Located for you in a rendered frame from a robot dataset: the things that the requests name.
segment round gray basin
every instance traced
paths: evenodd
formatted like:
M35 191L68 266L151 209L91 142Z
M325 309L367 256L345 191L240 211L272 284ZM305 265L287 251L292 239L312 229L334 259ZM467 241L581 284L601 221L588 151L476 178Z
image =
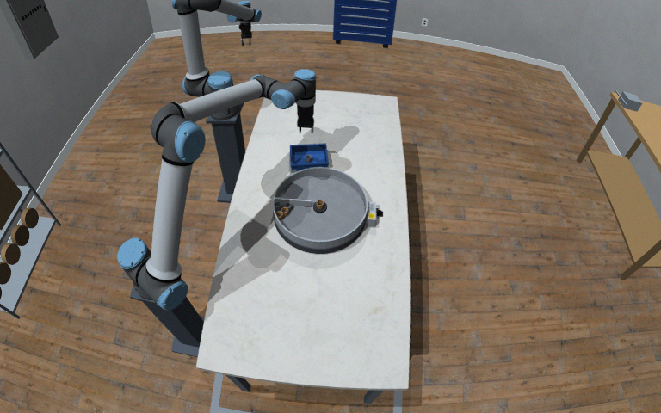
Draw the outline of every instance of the round gray basin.
M319 200L324 208L317 206ZM342 250L361 235L367 222L368 200L363 187L333 168L293 173L277 188L272 202L277 231L287 243L306 252ZM278 211L283 207L287 215L280 218Z

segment blue bin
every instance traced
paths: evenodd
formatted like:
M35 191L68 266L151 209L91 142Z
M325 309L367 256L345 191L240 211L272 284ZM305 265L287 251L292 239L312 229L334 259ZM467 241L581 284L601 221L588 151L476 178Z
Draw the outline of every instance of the blue bin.
M304 170L314 166L328 166L328 148L325 144L290 145L290 169Z

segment blue joint cap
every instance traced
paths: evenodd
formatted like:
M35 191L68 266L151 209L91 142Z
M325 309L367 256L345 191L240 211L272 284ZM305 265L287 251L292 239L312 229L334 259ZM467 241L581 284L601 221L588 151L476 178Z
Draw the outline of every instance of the blue joint cap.
M140 238L128 239L118 250L118 262L123 269L135 268L148 255L148 246Z
M176 130L176 154L183 162L193 162L204 151L207 137L194 122L185 121Z
M226 89L234 84L232 81L232 75L227 71L216 71L212 73L209 75L207 83L216 90Z
M178 281L165 289L156 300L156 305L161 307L162 310L171 311L186 299L186 294L188 294L188 286L185 282Z
M295 72L295 77L300 80L313 81L315 80L315 72L310 69L300 69Z
M287 90L280 89L272 94L272 102L280 109L287 109L295 104L295 96Z

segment marble tabletop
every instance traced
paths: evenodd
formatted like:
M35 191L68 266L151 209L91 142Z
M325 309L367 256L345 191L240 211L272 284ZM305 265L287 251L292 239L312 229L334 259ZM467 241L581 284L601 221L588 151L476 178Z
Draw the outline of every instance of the marble tabletop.
M409 387L410 262L404 153L395 96L318 90L315 131L295 106L257 116L221 238L196 366L275 383ZM289 146L326 143L330 167L384 212L349 247L297 250L272 220Z

